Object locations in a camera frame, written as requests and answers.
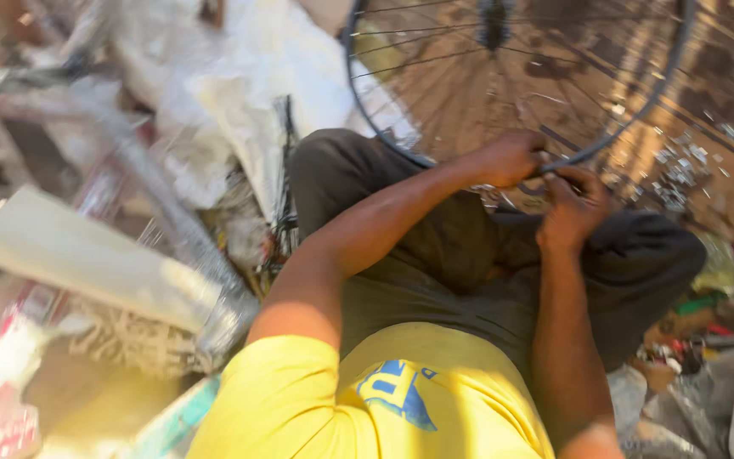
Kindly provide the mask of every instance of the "dark gray pants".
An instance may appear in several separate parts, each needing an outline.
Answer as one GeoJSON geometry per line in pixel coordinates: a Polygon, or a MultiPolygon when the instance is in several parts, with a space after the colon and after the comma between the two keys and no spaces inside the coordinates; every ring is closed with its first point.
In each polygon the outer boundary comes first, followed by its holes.
{"type": "MultiPolygon", "coordinates": [[[[367,196],[421,167],[350,130],[319,130],[291,161],[291,191],[302,238],[367,196]]],[[[541,215],[489,215],[461,191],[427,214],[379,263],[342,293],[342,358],[374,332],[429,322],[484,338],[526,381],[539,307],[541,215]],[[493,265],[511,275],[486,281],[493,265]]],[[[704,263],[698,238],[652,212],[617,212],[582,254],[594,339],[606,370],[633,354],[644,332],[687,288],[704,263]]]]}

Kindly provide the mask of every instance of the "man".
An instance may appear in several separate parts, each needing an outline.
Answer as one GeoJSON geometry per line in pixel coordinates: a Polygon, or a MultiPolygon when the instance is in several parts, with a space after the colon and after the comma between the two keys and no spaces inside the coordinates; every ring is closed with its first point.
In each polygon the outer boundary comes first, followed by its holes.
{"type": "Polygon", "coordinates": [[[605,373],[705,251],[658,214],[609,215],[577,167],[544,177],[544,218],[463,191],[517,184],[542,147],[513,131],[423,171],[346,130],[303,141],[304,240],[189,457],[621,457],[605,373]]]}

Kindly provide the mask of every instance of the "hand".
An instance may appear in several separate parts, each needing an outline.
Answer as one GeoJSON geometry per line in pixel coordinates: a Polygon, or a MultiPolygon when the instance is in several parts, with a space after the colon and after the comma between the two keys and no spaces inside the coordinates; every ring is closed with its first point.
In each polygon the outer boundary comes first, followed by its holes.
{"type": "Polygon", "coordinates": [[[553,207],[545,214],[536,242],[544,252],[579,255],[585,239],[611,212],[607,189],[594,172],[579,167],[561,167],[543,178],[553,207]],[[571,183],[582,196],[574,193],[571,183]]]}
{"type": "Polygon", "coordinates": [[[456,166],[466,171],[472,184],[509,188],[532,175],[542,165],[536,153],[545,137],[534,130],[509,130],[495,141],[459,158],[456,166]]]}

